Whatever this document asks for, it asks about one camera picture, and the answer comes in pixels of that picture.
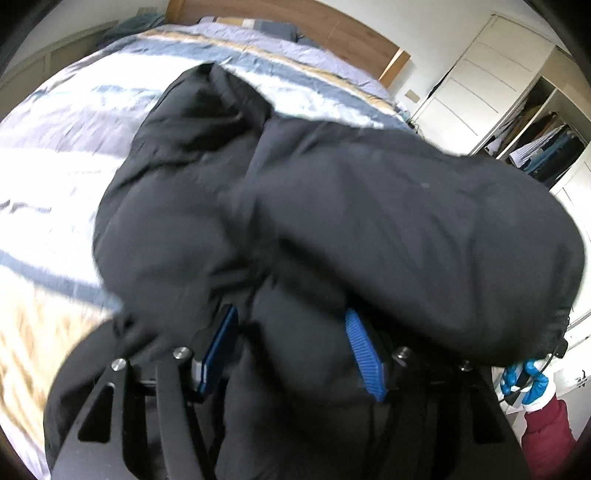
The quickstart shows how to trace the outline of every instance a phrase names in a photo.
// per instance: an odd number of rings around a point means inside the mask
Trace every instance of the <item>black down jacket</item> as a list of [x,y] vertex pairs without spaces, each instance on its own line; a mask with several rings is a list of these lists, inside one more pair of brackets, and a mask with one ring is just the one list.
[[[94,255],[129,317],[91,335],[69,360],[77,368],[66,373],[66,362],[58,375],[50,463],[77,389],[120,355],[142,361],[183,345],[228,301],[257,326],[306,425],[334,430],[337,463],[351,472],[365,433],[329,417],[355,398],[352,299],[458,358],[504,366],[552,350],[584,264],[570,216],[523,172],[446,155],[402,129],[285,118],[210,64],[181,75],[139,129],[101,201]],[[230,378],[227,416],[250,398],[236,388]],[[220,477],[272,478],[239,461]]]

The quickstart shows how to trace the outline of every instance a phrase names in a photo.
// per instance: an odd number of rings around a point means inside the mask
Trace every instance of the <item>black metal frame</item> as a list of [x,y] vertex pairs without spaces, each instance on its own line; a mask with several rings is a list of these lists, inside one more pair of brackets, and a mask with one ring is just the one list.
[[138,480],[133,466],[142,463],[137,444],[145,425],[135,400],[143,403],[146,396],[157,401],[167,478],[215,480],[214,462],[187,404],[202,404],[213,393],[235,350],[238,328],[237,309],[225,305],[188,346],[147,365],[113,360],[72,425],[52,471],[53,480]]

